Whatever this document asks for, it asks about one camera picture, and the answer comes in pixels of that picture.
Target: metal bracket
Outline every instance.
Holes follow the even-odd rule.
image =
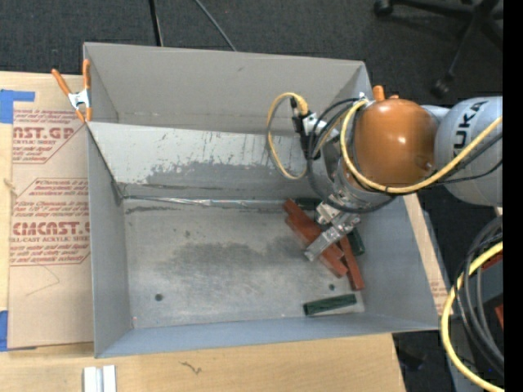
[[[82,392],[116,392],[116,366],[85,367]]]

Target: chair leg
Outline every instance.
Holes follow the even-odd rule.
[[[439,0],[377,0],[374,3],[376,16],[387,16],[393,11],[394,6],[407,6],[428,11],[437,15],[452,17],[460,20],[470,20],[473,9],[459,3],[441,2]]]
[[[485,20],[481,32],[501,51],[503,50],[503,29],[494,20]]]
[[[456,68],[457,63],[462,56],[466,43],[468,42],[472,33],[475,30],[477,30],[478,25],[479,18],[477,16],[474,16],[472,18],[471,23],[465,29],[461,40],[459,41],[458,50],[454,53],[454,58],[452,59],[452,62],[450,63],[450,66],[447,69],[445,76],[436,80],[436,82],[431,88],[431,93],[435,97],[442,98],[449,91],[450,83],[452,83],[452,81],[454,80],[454,69]]]

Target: black cord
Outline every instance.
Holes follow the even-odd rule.
[[[206,17],[212,22],[212,24],[216,27],[217,31],[220,33],[220,35],[226,40],[227,44],[229,45],[230,49],[233,51],[237,51],[233,43],[230,41],[230,39],[227,37],[226,33],[221,29],[218,22],[214,20],[211,13],[205,8],[205,6],[201,3],[200,0],[194,0],[196,4],[198,4],[199,8],[202,9],[202,12],[205,13]]]
[[[452,183],[459,183],[461,181],[480,179],[481,177],[488,176],[490,173],[493,173],[496,170],[498,170],[498,168],[500,168],[502,166],[502,164],[503,164],[503,159],[500,159],[492,168],[490,168],[488,171],[485,171],[484,173],[476,174],[475,176],[460,177],[458,179],[452,179],[452,180],[447,180],[447,181],[438,181],[437,183],[433,183],[432,185],[429,185],[428,187],[426,187],[424,189],[430,189],[431,187],[434,187],[434,186],[441,186],[441,185],[448,185],[448,184],[452,184]]]
[[[503,222],[503,220],[496,219],[495,222]],[[478,254],[482,253],[485,249],[475,249]],[[470,267],[472,264],[472,259],[475,258],[475,255],[470,255],[466,262],[465,262],[465,269],[463,271],[463,290],[465,292],[465,300],[467,302],[467,307],[470,311],[470,321],[472,328],[475,333],[477,333],[478,337],[481,339],[482,343],[485,344],[485,347],[489,350],[489,352],[496,358],[497,361],[499,361],[500,364],[504,364],[504,357],[501,354],[501,351],[499,351],[498,346],[495,344],[494,339],[492,338],[492,335],[490,332],[486,331],[480,324],[475,312],[474,307],[472,305],[472,296],[470,292]],[[483,310],[483,301],[478,302],[477,307],[481,307]]]
[[[469,248],[466,256],[464,257],[462,264],[459,266],[459,270],[454,278],[454,292],[456,294],[457,303],[459,305],[460,316],[463,321],[463,327],[465,328],[468,337],[472,343],[476,346],[478,351],[485,357],[494,370],[501,376],[504,377],[503,367],[504,358],[495,344],[495,341],[489,331],[488,325],[486,324],[485,310],[483,308],[483,302],[479,300],[476,304],[476,314],[472,307],[472,300],[470,295],[470,289],[468,288],[469,283],[469,272],[472,261],[484,252],[486,249],[491,247],[493,244],[503,240],[503,231],[499,233],[503,225],[503,216],[497,216],[489,224],[487,224],[481,232],[475,237]],[[458,292],[457,280],[459,275],[463,273],[463,291]],[[465,303],[468,308],[468,312],[463,306],[461,296],[463,294]]]
[[[315,125],[313,126],[312,128],[312,131],[309,135],[309,147],[308,147],[308,150],[307,152],[309,153],[309,156],[307,158],[307,179],[309,180],[309,184],[311,186],[311,188],[316,192],[316,194],[318,194],[318,196],[320,196],[320,198],[322,199],[322,201],[326,204],[328,204],[330,207],[333,207],[339,211],[342,211],[342,212],[346,212],[346,213],[356,213],[356,214],[360,214],[360,213],[368,213],[368,212],[374,212],[374,211],[377,211],[378,209],[386,206],[388,203],[392,202],[392,200],[394,200],[394,197],[390,197],[388,198],[385,202],[383,203],[380,203],[378,205],[373,205],[373,206],[370,206],[370,207],[365,207],[365,208],[358,208],[358,207],[348,207],[348,206],[345,206],[345,205],[340,205],[339,203],[335,203],[333,202],[329,196],[322,190],[320,189],[320,187],[318,186],[318,183],[315,179],[315,175],[314,175],[314,171],[313,171],[313,164],[314,164],[314,156],[315,156],[315,152],[317,150],[317,147],[318,147],[318,144],[319,142],[321,141],[322,137],[324,136],[325,132],[327,132],[327,130],[330,128],[330,126],[335,122],[337,121],[347,110],[347,107],[344,106],[343,109],[339,110],[338,112],[336,112],[334,114],[334,116],[327,122],[327,125],[325,125],[318,136],[315,136],[315,133],[316,133],[316,129],[318,127],[318,124],[320,123],[320,121],[325,118],[325,116],[331,112],[333,109],[337,108],[339,105],[344,105],[344,104],[347,104],[347,103],[352,103],[354,104],[355,101],[357,101],[358,99],[357,98],[351,98],[351,99],[345,99],[345,100],[341,100],[341,101],[338,101],[337,103],[329,106],[319,117],[318,117],[318,120],[316,121]]]

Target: scratch mark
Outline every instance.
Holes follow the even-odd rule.
[[[45,290],[45,289],[48,289],[49,287],[51,286],[55,286],[57,284],[60,284],[60,279],[58,278],[58,276],[56,276],[56,274],[54,274],[51,270],[49,270],[45,265],[42,265],[41,266],[43,269],[47,270],[49,273],[52,274],[52,276],[55,278],[55,281],[53,283],[50,283],[44,287],[40,287],[39,289],[35,290],[35,291],[32,291],[30,293],[28,293],[26,296],[31,296],[33,295],[34,293],[37,293],[37,292],[40,292],[42,290]]]
[[[198,367],[198,368],[194,368],[194,366],[192,364],[190,364],[189,362],[180,362],[180,364],[182,366],[187,366],[190,370],[193,371],[193,373],[198,376],[200,374],[200,372],[202,371],[202,368],[201,367]]]

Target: black cable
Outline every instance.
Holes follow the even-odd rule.
[[[499,241],[502,237],[494,237],[494,238],[490,238],[489,240],[487,240],[485,242],[484,245],[492,245],[493,243],[496,243],[497,241]],[[476,250],[471,250],[472,252],[472,255],[474,256],[475,253],[476,253]],[[457,280],[458,280],[458,277],[459,275],[463,272],[463,266],[464,266],[464,263],[465,263],[465,260],[466,258],[463,259],[462,261],[462,264],[460,265],[460,269],[458,270],[457,274],[456,274],[456,277],[454,278],[455,282],[454,282],[454,286],[453,286],[453,289],[454,289],[454,293],[455,293],[455,297],[456,297],[456,302],[458,304],[458,307],[459,307],[459,311],[460,311],[460,315],[459,317],[461,318],[462,320],[462,323],[463,323],[463,328],[465,329],[465,332],[467,333],[468,335],[468,338],[471,340],[472,344],[476,347],[476,349],[483,355],[483,357],[485,358],[485,360],[489,363],[489,365],[500,375],[500,376],[503,376],[503,368],[502,368],[502,365],[500,365],[497,361],[495,361],[495,358],[489,354],[487,352],[487,350],[484,349],[484,347],[482,346],[481,344],[481,340],[480,338],[478,337],[478,335],[473,331],[473,328],[471,326],[471,324],[469,323],[468,321],[468,317],[467,317],[467,312],[466,310],[464,309],[464,306],[463,306],[463,302],[461,300],[461,293],[458,291],[458,289],[456,288],[457,287]]]
[[[503,219],[501,216],[498,216],[495,220],[494,220],[494,223],[498,224],[499,225],[499,222],[503,222]],[[493,231],[497,231],[499,227],[494,227]],[[479,250],[479,249],[476,249],[476,251],[478,251],[478,253],[481,253],[483,252],[482,250]],[[501,352],[499,351],[499,348],[498,346],[495,344],[495,341],[494,339],[492,338],[492,336],[490,335],[490,333],[485,333],[485,329],[481,326],[475,312],[474,312],[474,308],[473,308],[473,305],[472,305],[472,297],[471,297],[471,292],[470,292],[470,267],[471,267],[471,264],[472,264],[472,259],[473,259],[474,255],[470,255],[466,262],[465,262],[465,268],[464,268],[464,271],[463,271],[463,289],[464,289],[464,292],[465,292],[465,300],[467,302],[467,307],[470,311],[470,321],[471,321],[471,325],[472,325],[472,328],[473,330],[475,331],[475,333],[477,333],[478,337],[481,339],[481,341],[483,342],[483,344],[485,344],[485,346],[487,347],[487,349],[489,350],[489,352],[501,363],[501,364],[504,364],[504,357],[503,355],[501,354]],[[478,307],[482,307],[483,303],[482,301],[480,301],[477,306]]]
[[[491,247],[494,243],[497,243],[503,239],[503,232],[501,234],[497,234],[502,224],[503,216],[497,216],[491,222],[489,222],[489,224],[487,224],[474,238],[474,241],[472,242],[472,245],[470,246],[466,256],[462,260],[462,263],[459,266],[458,272],[454,278],[454,291],[456,294],[457,303],[459,305],[463,327],[465,328],[468,337],[471,339],[472,343],[474,343],[476,349],[489,362],[492,368],[496,370],[496,372],[498,372],[501,377],[504,377],[504,358],[499,352],[494,340],[492,339],[492,335],[489,332],[488,326],[484,326],[482,323],[477,323],[476,315],[473,313],[474,309],[472,308],[472,301],[470,301],[470,291],[466,288],[463,289],[463,295],[465,296],[466,305],[469,310],[469,321],[469,318],[467,317],[467,311],[464,309],[461,300],[461,293],[458,292],[458,289],[456,288],[457,280],[461,273],[463,273],[463,286],[465,287],[466,283],[468,283],[468,273],[470,272],[470,265],[473,259],[476,258],[478,254],[481,254],[487,248]],[[484,315],[481,315],[484,313],[482,301],[478,301],[476,308],[477,312],[480,314],[479,318],[483,319]]]
[[[472,161],[474,161],[476,158],[478,158],[480,155],[482,155],[487,149],[489,149],[492,145],[494,145],[496,142],[501,140],[503,138],[503,131],[498,133],[494,138],[482,142],[480,144],[480,147],[474,152],[474,154],[469,154],[468,157],[466,157],[464,160],[462,160],[455,168],[453,168],[444,178],[448,178],[456,174],[457,172],[461,171],[463,168],[468,166]]]
[[[202,9],[202,12],[205,13],[207,18],[212,22],[212,24],[216,27],[220,35],[226,40],[227,44],[229,45],[230,49],[233,51],[237,51],[233,43],[230,41],[230,39],[227,37],[226,33],[220,28],[220,25],[214,20],[212,15],[209,13],[209,11],[205,8],[205,6],[201,3],[200,0],[194,0],[196,4],[198,4],[199,8]]]
[[[502,166],[502,164],[503,164],[503,159],[500,159],[492,168],[490,168],[488,171],[485,171],[485,172],[483,172],[481,174],[476,174],[475,176],[469,176],[469,177],[460,177],[458,179],[452,179],[452,180],[447,180],[447,181],[438,181],[437,183],[433,183],[432,185],[429,185],[428,187],[426,187],[424,189],[431,188],[431,187],[434,187],[434,186],[448,185],[448,184],[452,184],[452,183],[459,183],[461,181],[480,179],[481,177],[488,176],[490,173],[493,173],[496,170],[498,170],[498,168],[500,168]]]
[[[308,150],[307,150],[307,152],[309,153],[309,156],[307,158],[307,179],[309,180],[309,184],[310,184],[311,188],[316,192],[316,194],[318,194],[318,196],[320,196],[322,201],[325,202],[326,204],[328,204],[330,207],[333,207],[333,208],[335,208],[335,209],[337,209],[339,211],[346,212],[346,213],[360,214],[360,213],[368,213],[368,212],[377,211],[378,209],[380,209],[380,208],[386,206],[388,203],[392,202],[392,200],[394,200],[394,197],[390,197],[385,202],[380,203],[378,205],[373,205],[371,207],[366,207],[366,208],[348,207],[348,206],[345,206],[345,205],[340,205],[339,203],[333,202],[329,198],[329,196],[322,189],[320,189],[320,187],[318,186],[317,181],[315,179],[314,172],[313,172],[314,156],[315,156],[315,151],[316,151],[316,148],[317,148],[317,146],[319,144],[319,141],[321,140],[321,138],[324,135],[324,133],[330,128],[330,125],[332,125],[336,120],[338,120],[346,112],[347,107],[345,106],[342,110],[338,111],[329,120],[327,125],[325,127],[323,127],[323,129],[320,131],[319,135],[316,137],[315,136],[315,132],[316,132],[316,129],[318,127],[318,124],[320,123],[320,121],[323,118],[325,118],[325,116],[330,111],[332,111],[333,109],[335,109],[339,105],[343,105],[343,104],[346,104],[346,103],[354,104],[354,102],[357,101],[357,100],[358,100],[357,98],[341,100],[341,101],[339,101],[339,102],[329,106],[318,117],[318,120],[316,121],[316,123],[313,126],[312,131],[311,131],[311,133],[309,135],[309,146],[308,146]]]

